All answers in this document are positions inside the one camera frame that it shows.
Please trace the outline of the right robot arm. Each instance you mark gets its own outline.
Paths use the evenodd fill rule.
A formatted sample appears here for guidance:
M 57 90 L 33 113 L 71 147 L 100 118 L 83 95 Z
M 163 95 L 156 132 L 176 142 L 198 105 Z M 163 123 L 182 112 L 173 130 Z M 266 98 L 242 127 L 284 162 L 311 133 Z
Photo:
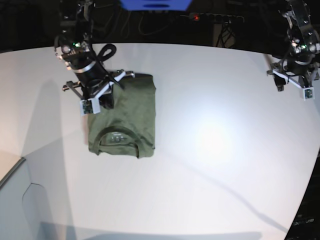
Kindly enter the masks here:
M 113 85 L 125 77 L 135 77 L 133 71 L 108 71 L 104 62 L 117 51 L 107 43 L 99 53 L 93 49 L 93 0 L 61 0 L 59 2 L 61 33 L 55 37 L 54 52 L 72 71 L 77 81 L 67 81 L 62 91 L 71 90 L 79 98 L 81 115 L 98 114 L 102 108 L 114 107 Z

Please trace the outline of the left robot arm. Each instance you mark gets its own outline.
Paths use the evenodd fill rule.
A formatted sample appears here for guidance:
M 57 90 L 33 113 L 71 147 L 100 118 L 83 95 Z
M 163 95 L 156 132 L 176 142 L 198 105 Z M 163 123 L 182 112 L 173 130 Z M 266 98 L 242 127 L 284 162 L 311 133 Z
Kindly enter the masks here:
M 266 74 L 273 77 L 279 92 L 292 84 L 304 101 L 314 99 L 313 82 L 320 79 L 320 63 L 315 61 L 320 54 L 320 36 L 311 24 L 310 10 L 303 0 L 289 0 L 282 16 L 288 23 L 288 49 L 278 62 L 269 65 Z

